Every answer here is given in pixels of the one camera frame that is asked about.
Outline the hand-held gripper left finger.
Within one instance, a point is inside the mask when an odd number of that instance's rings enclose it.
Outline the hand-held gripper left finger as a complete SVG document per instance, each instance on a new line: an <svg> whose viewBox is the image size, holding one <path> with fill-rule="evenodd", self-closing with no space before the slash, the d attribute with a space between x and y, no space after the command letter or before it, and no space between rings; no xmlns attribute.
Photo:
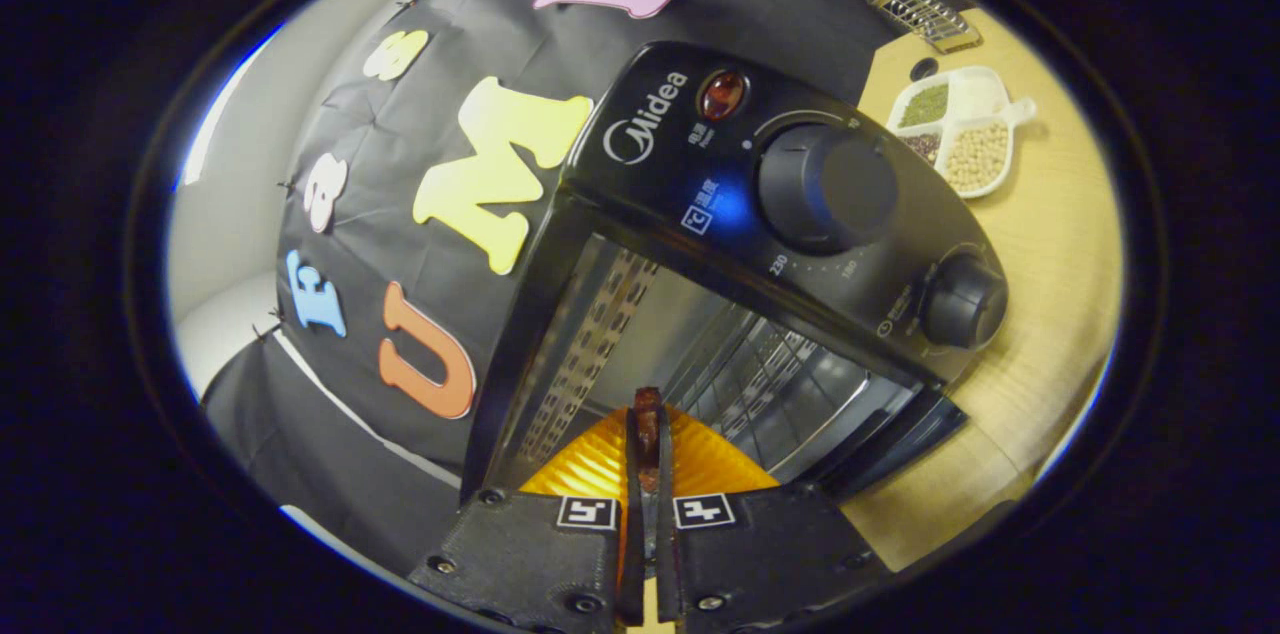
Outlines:
<svg viewBox="0 0 1280 634"><path fill-rule="evenodd" d="M602 455L614 479L548 494L490 487L454 519L410 580L477 616L522 630L623 630L644 622L652 392L562 450L544 475Z"/></svg>

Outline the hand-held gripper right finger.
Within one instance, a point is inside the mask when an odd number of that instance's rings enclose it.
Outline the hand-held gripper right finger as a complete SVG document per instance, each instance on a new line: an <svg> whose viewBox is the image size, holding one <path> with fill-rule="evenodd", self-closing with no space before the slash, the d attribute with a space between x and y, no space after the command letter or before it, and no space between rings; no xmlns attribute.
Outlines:
<svg viewBox="0 0 1280 634"><path fill-rule="evenodd" d="M863 602L891 571L812 482L745 489L756 466L669 407L658 421L655 606L680 630L771 630Z"/></svg>

